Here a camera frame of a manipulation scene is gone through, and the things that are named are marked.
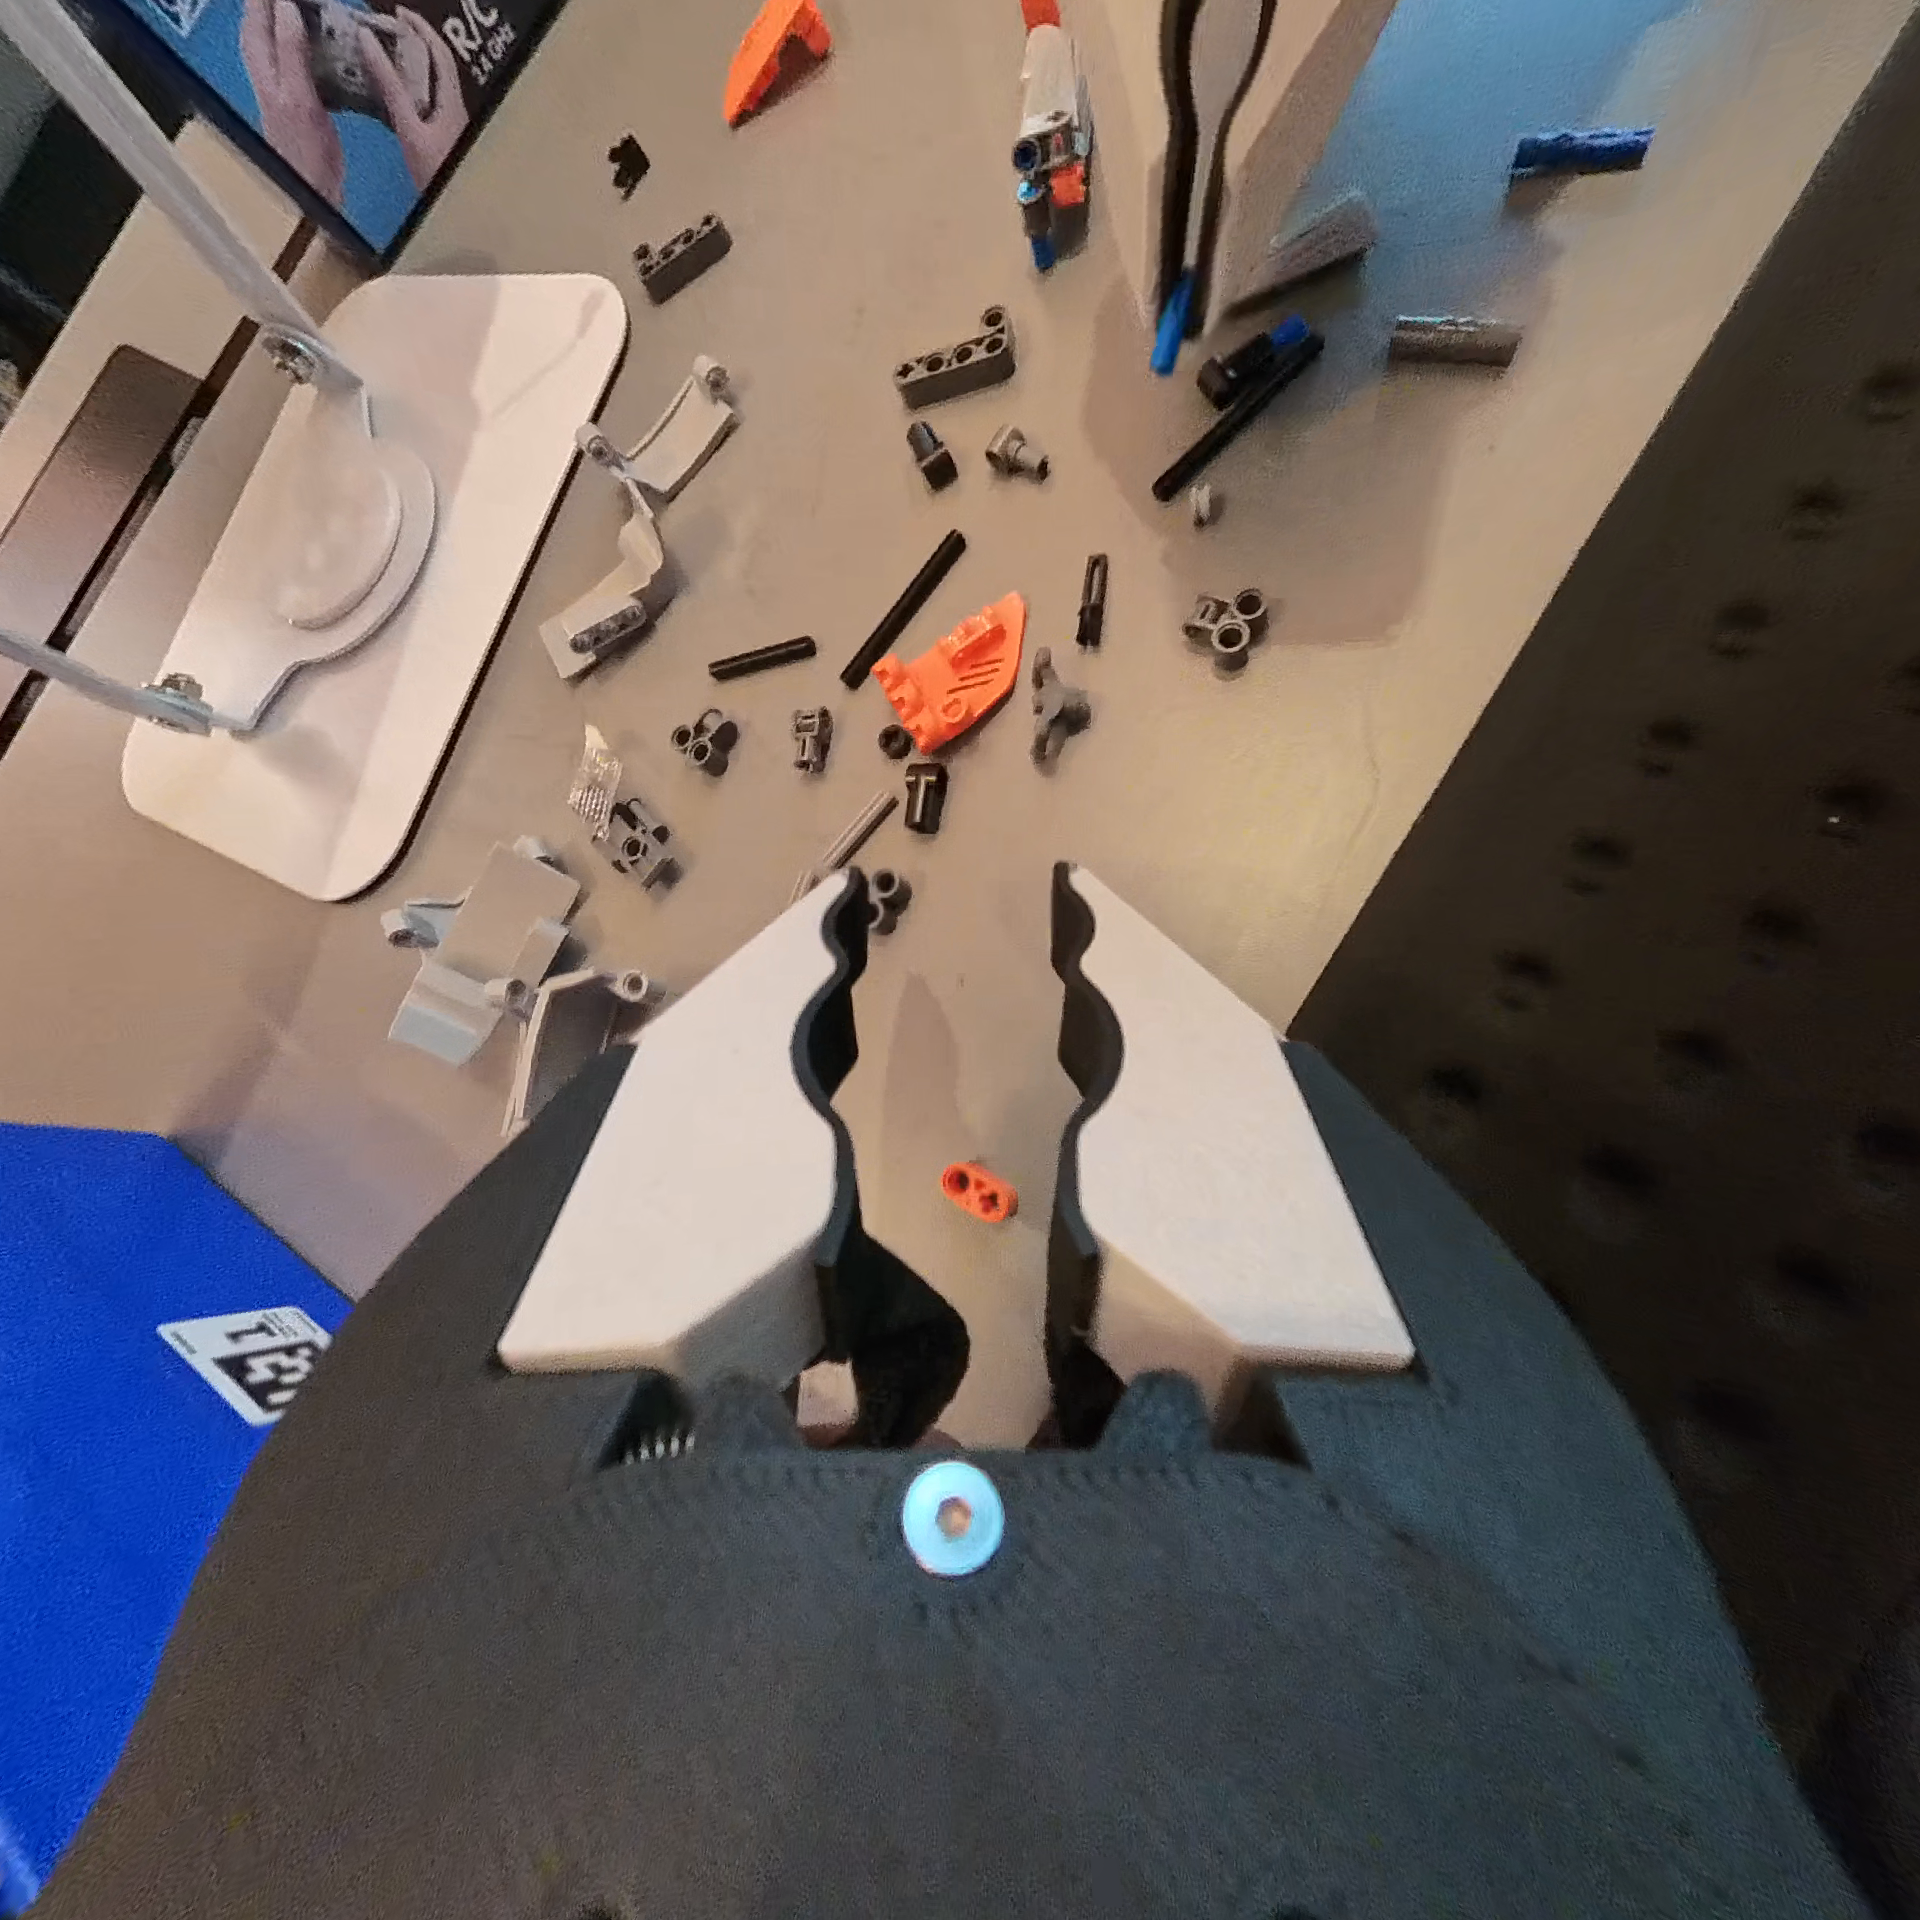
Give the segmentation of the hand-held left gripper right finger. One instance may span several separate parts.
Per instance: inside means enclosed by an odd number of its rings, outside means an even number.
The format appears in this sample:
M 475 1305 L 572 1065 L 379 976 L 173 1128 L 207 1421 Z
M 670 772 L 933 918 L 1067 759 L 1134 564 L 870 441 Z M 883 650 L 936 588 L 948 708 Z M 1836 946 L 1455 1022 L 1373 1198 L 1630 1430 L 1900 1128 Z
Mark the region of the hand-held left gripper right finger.
M 1416 1348 L 1280 1031 L 1089 866 L 1048 878 L 1075 1105 L 1046 1224 L 1059 1410 L 1177 1374 L 1233 1410 L 1262 1369 L 1397 1376 Z

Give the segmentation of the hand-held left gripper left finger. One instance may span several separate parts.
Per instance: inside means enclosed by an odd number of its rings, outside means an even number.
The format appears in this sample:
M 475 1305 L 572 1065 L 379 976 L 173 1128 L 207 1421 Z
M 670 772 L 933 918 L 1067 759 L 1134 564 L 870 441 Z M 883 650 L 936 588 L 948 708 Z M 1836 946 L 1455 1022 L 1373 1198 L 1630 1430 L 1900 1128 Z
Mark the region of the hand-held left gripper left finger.
M 825 1352 L 851 1152 L 807 1042 L 867 925 L 862 872 L 821 880 L 639 1031 L 495 1341 L 509 1374 L 784 1386 Z

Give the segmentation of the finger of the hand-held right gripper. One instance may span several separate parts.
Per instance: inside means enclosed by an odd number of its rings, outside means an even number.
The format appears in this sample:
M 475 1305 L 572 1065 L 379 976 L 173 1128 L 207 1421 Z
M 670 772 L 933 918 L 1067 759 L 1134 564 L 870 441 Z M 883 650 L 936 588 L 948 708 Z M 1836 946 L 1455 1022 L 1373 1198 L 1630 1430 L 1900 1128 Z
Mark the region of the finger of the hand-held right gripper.
M 1391 1 L 1203 5 L 1203 268 L 1213 295 L 1269 273 L 1289 208 Z
M 1187 265 L 1189 5 L 1097 6 L 1097 173 L 1125 278 L 1159 317 Z

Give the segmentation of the black connector with blue pin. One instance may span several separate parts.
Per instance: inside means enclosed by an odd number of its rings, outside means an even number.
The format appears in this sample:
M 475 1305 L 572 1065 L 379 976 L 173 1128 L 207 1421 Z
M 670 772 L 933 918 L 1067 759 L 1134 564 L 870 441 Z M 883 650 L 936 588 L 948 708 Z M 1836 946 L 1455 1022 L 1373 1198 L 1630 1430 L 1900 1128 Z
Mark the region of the black connector with blue pin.
M 1323 346 L 1326 337 L 1315 327 L 1300 317 L 1287 317 L 1208 357 L 1196 372 L 1196 389 L 1208 406 L 1224 410 L 1270 375 L 1305 368 Z

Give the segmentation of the blue plastic bin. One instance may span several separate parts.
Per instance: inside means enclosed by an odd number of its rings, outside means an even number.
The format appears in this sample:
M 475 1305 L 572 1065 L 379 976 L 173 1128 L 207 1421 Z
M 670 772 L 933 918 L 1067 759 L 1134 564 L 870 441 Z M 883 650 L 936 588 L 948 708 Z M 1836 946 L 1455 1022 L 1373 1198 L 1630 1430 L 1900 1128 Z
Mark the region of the blue plastic bin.
M 240 1478 L 348 1309 L 175 1143 L 5 1124 L 5 1916 L 105 1788 Z

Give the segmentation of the white orange assembled part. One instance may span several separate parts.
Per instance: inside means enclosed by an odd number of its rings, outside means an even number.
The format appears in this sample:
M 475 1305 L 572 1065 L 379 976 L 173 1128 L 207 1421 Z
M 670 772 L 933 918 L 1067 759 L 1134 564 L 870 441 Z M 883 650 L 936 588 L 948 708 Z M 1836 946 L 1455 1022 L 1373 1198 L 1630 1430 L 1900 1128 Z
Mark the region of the white orange assembled part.
M 1015 202 L 1033 268 L 1048 273 L 1087 236 L 1094 128 L 1087 79 L 1061 5 L 1022 1 L 1019 12 Z

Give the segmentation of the dark grey bent beam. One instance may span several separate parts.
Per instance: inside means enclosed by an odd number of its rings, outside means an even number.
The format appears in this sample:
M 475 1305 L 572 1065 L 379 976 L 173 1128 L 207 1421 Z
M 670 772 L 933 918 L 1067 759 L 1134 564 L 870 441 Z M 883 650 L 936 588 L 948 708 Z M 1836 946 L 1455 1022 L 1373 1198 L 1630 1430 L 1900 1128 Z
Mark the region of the dark grey bent beam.
M 893 369 L 907 410 L 967 397 L 1008 381 L 1017 369 L 1017 335 L 1003 303 L 981 310 L 969 335 L 903 359 Z

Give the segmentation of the medium black axle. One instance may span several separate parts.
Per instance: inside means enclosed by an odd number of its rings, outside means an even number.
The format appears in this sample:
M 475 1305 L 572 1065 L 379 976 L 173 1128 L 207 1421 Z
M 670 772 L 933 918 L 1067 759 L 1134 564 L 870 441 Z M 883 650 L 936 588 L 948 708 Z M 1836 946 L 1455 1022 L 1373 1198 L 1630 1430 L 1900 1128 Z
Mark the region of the medium black axle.
M 1307 332 L 1281 349 L 1259 375 L 1243 378 L 1233 397 L 1151 482 L 1151 498 L 1169 502 L 1189 488 L 1228 447 L 1232 447 L 1262 413 L 1323 354 L 1326 337 Z

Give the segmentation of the grey axle connector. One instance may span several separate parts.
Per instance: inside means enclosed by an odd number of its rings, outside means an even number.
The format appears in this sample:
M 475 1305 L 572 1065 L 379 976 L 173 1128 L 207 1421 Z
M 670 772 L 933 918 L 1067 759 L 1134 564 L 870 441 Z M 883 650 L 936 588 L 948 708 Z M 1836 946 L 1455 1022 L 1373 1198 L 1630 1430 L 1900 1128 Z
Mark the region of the grey axle connector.
M 591 832 L 591 847 L 645 892 L 672 889 L 680 878 L 672 829 L 638 794 L 611 801 L 607 817 Z

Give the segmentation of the orange triangular panel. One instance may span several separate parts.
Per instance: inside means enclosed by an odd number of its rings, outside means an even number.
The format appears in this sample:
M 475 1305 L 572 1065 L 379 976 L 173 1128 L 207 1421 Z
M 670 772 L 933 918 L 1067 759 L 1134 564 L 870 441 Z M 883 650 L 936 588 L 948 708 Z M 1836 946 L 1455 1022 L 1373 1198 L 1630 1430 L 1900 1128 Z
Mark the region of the orange triangular panel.
M 829 56 L 832 31 L 821 5 L 759 5 L 726 66 L 721 111 L 728 128 L 751 119 L 780 89 L 792 48 L 800 48 L 809 61 Z
M 919 753 L 934 753 L 982 721 L 1015 687 L 1025 600 L 1008 592 L 961 620 L 921 655 L 883 655 L 870 678 Z

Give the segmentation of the dark grey short beam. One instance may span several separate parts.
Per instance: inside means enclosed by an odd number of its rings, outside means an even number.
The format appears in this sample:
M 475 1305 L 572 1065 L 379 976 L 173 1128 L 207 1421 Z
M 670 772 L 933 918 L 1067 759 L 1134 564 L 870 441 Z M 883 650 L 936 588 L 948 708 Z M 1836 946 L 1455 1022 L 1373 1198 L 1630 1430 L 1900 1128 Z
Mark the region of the dark grey short beam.
M 660 241 L 641 241 L 630 253 L 645 300 L 660 305 L 705 277 L 732 250 L 732 231 L 710 209 Z

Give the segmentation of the long black axle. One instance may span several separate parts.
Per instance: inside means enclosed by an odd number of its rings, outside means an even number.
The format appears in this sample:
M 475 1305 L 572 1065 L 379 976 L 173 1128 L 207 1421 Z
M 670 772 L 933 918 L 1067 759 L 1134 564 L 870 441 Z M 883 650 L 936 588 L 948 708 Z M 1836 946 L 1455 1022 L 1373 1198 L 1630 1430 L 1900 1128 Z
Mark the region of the long black axle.
M 869 637 L 860 642 L 853 658 L 838 672 L 838 680 L 844 687 L 860 687 L 862 680 L 876 669 L 877 661 L 883 661 L 895 649 L 895 642 L 901 640 L 905 628 L 924 609 L 928 598 L 940 589 L 944 577 L 951 576 L 953 567 L 960 562 L 960 557 L 965 557 L 967 548 L 969 541 L 957 527 L 951 527 L 934 544 L 924 564 L 905 583 L 893 602 L 879 615 Z

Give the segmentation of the white book stand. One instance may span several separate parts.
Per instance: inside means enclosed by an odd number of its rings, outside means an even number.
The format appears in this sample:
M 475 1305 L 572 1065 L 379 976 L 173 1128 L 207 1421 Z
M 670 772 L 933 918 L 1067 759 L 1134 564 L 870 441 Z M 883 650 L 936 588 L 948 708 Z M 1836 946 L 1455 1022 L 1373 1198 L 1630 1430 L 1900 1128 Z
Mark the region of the white book stand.
M 5 631 L 5 658 L 199 746 L 127 735 L 144 817 L 293 894 L 396 862 L 630 321 L 596 273 L 387 273 L 315 320 L 61 5 L 5 34 L 185 236 L 293 378 L 158 678 Z

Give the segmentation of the robot kit box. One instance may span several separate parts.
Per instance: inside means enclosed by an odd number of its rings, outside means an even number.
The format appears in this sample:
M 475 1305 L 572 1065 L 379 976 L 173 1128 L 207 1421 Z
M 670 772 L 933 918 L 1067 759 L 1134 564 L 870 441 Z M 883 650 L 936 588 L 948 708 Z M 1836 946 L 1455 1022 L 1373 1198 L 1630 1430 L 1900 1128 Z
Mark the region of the robot kit box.
M 561 1 L 70 5 L 332 240 L 389 268 Z

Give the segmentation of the light grey bracket piece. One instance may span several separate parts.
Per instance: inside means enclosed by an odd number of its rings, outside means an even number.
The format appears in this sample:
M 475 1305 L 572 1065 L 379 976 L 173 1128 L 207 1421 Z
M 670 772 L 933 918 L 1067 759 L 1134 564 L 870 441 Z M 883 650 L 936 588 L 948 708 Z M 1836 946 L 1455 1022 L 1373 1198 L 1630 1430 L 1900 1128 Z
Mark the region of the light grey bracket piece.
M 607 655 L 645 636 L 677 596 L 680 576 L 664 552 L 646 495 L 630 500 L 614 540 L 613 568 L 588 592 L 548 615 L 540 637 L 561 680 L 588 676 Z
M 675 500 L 733 429 L 728 369 L 699 354 L 660 417 L 630 447 L 613 444 L 596 423 L 583 423 L 573 438 L 591 465 L 652 510 Z

